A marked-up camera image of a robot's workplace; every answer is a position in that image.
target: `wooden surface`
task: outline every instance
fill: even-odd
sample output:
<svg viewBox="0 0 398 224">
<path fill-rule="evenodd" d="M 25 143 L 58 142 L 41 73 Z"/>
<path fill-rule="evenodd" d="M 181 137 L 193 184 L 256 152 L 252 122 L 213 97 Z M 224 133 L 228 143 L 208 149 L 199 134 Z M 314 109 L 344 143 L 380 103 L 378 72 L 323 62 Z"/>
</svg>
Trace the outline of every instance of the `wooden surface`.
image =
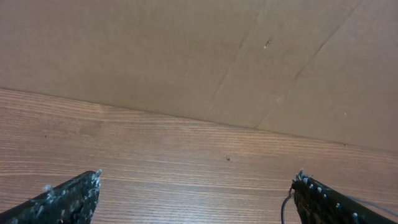
<svg viewBox="0 0 398 224">
<path fill-rule="evenodd" d="M 397 161 L 394 151 L 0 90 L 1 211 L 103 169 L 92 223 L 280 223 L 305 168 L 398 212 Z M 286 216 L 299 223 L 293 201 Z"/>
</svg>

